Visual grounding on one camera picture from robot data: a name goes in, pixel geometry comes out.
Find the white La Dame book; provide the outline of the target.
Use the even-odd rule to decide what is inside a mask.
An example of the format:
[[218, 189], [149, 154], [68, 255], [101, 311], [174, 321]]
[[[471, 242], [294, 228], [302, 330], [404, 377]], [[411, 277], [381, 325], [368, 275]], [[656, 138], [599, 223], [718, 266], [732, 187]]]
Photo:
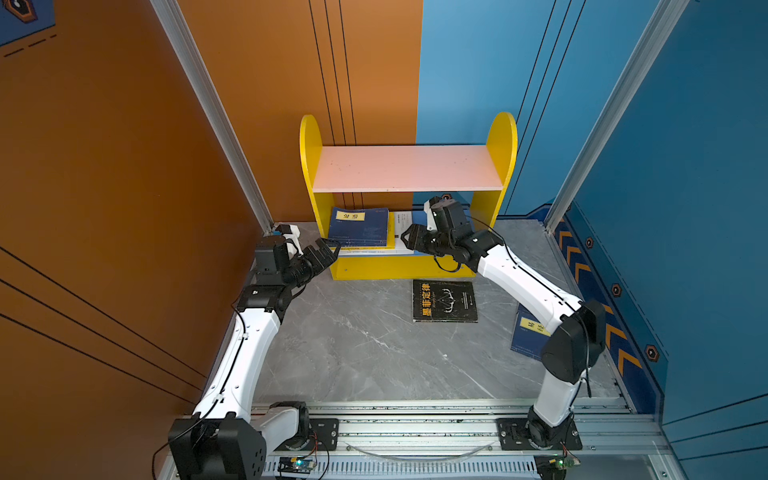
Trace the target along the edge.
[[341, 245], [342, 256], [413, 255], [403, 235], [417, 224], [426, 224], [424, 212], [334, 208], [328, 238]]

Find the black book orange title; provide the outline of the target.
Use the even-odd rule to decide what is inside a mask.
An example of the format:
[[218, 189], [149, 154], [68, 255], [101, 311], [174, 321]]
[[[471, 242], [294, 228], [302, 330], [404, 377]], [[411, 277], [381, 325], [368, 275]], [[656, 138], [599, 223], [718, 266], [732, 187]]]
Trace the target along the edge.
[[478, 311], [471, 282], [414, 280], [415, 322], [477, 323]]

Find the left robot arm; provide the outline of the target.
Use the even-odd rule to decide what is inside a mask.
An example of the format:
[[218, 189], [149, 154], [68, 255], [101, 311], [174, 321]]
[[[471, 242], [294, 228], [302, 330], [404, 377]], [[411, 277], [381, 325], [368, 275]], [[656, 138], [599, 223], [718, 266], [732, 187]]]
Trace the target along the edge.
[[258, 479], [284, 445], [314, 447], [303, 401], [272, 404], [252, 417], [252, 401], [269, 347], [290, 303], [338, 259], [341, 247], [320, 238], [302, 247], [289, 227], [261, 240], [249, 284], [236, 299], [234, 329], [207, 392], [191, 416], [174, 421], [167, 446], [182, 479]]

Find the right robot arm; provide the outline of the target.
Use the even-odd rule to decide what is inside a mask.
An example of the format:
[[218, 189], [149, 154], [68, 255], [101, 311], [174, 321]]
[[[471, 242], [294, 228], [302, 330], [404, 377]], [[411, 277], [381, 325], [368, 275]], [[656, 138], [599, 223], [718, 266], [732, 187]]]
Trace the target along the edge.
[[492, 227], [476, 230], [462, 205], [450, 197], [424, 204], [425, 225], [404, 232], [410, 250], [451, 257], [460, 267], [492, 281], [525, 307], [549, 333], [541, 350], [545, 376], [529, 409], [525, 437], [535, 449], [558, 448], [575, 431], [573, 403], [580, 386], [606, 347], [605, 308], [586, 302], [550, 282], [518, 258]]

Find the yellow pink blue bookshelf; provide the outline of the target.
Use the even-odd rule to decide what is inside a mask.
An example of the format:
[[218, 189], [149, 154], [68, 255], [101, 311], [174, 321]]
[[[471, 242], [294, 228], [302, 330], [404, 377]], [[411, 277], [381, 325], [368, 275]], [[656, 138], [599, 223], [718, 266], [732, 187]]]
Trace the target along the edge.
[[[471, 215], [493, 225], [515, 169], [518, 132], [512, 114], [498, 114], [483, 145], [326, 146], [317, 120], [302, 118], [300, 162], [312, 209], [322, 236], [336, 219], [341, 193], [469, 192]], [[333, 279], [463, 279], [467, 267], [406, 249], [345, 249], [330, 268]]]

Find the left green circuit board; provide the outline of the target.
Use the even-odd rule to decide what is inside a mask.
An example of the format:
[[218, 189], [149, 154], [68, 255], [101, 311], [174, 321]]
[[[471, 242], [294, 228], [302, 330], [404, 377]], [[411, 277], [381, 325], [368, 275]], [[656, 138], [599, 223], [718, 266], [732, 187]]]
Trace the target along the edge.
[[277, 475], [286, 477], [289, 475], [309, 476], [317, 467], [317, 461], [309, 457], [280, 457], [277, 466]]

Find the green circuit board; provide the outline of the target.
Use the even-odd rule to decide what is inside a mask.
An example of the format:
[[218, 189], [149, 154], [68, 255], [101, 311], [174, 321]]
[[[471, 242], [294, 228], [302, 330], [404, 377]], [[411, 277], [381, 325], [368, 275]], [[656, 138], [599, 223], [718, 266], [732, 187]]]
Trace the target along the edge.
[[572, 457], [535, 457], [536, 470], [542, 480], [565, 480], [567, 473], [581, 465]]
[[309, 457], [280, 457], [277, 466], [277, 475], [286, 477], [289, 475], [309, 476], [317, 467], [317, 461]]

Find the right green circuit board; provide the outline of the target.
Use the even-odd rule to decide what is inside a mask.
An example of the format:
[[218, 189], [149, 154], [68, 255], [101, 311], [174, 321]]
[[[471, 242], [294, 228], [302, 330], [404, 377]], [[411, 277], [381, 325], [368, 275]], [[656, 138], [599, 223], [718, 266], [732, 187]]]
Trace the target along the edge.
[[567, 473], [581, 465], [572, 457], [535, 457], [536, 470], [542, 480], [565, 480]]

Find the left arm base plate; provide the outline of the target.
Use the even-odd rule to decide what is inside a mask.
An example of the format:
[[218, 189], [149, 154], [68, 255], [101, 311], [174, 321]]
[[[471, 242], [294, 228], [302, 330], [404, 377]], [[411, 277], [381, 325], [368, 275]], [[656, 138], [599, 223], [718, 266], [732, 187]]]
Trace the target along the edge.
[[316, 447], [316, 442], [321, 443], [321, 451], [335, 451], [339, 440], [340, 421], [338, 418], [310, 418], [306, 433], [298, 433], [295, 437], [285, 441], [278, 448], [278, 452], [311, 451]]

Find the aluminium frame rail front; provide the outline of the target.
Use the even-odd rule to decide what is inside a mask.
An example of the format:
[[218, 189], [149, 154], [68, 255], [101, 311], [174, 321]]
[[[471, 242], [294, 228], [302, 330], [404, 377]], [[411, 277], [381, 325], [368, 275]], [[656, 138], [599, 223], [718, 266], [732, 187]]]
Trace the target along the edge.
[[[527, 418], [522, 400], [305, 403], [310, 418], [338, 418], [337, 449], [273, 451], [258, 479], [541, 479], [535, 457], [581, 461], [566, 479], [681, 479], [684, 471], [650, 415], [619, 398], [580, 399], [573, 407], [583, 449], [504, 451], [495, 421]], [[280, 457], [309, 457], [309, 476], [279, 477]], [[152, 473], [182, 479], [173, 457]]]

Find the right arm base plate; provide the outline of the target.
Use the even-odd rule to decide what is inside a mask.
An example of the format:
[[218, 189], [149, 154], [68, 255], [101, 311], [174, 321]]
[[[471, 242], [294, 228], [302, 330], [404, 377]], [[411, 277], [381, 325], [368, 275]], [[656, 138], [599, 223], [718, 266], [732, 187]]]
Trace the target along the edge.
[[524, 417], [499, 418], [495, 423], [500, 447], [504, 451], [583, 449], [573, 414], [557, 427], [551, 427], [542, 420]]

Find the left aluminium corner post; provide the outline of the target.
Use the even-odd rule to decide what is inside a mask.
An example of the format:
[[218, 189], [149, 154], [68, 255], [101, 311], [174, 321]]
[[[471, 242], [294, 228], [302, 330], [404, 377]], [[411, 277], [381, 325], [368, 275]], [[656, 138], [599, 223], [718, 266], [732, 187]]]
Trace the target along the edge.
[[264, 233], [271, 232], [274, 227], [274, 220], [203, 56], [186, 22], [181, 6], [177, 1], [171, 0], [151, 0], [150, 4], [226, 156], [254, 217]]

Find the aluminium corner post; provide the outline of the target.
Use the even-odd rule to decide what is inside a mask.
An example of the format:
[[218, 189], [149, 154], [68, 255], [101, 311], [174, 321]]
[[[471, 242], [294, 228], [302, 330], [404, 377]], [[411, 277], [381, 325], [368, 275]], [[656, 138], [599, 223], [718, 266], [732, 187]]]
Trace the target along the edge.
[[151, 0], [150, 4], [226, 156], [254, 217], [264, 233], [271, 232], [274, 227], [274, 220], [203, 56], [186, 22], [181, 6], [177, 1], [171, 0]]
[[545, 218], [553, 234], [689, 4], [659, 1]]

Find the right aluminium corner post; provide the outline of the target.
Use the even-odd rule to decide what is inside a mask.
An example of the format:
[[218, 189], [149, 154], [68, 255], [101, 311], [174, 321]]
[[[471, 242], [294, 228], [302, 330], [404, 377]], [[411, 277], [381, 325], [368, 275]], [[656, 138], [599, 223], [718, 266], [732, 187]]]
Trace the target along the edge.
[[553, 234], [689, 4], [659, 1], [545, 218]]

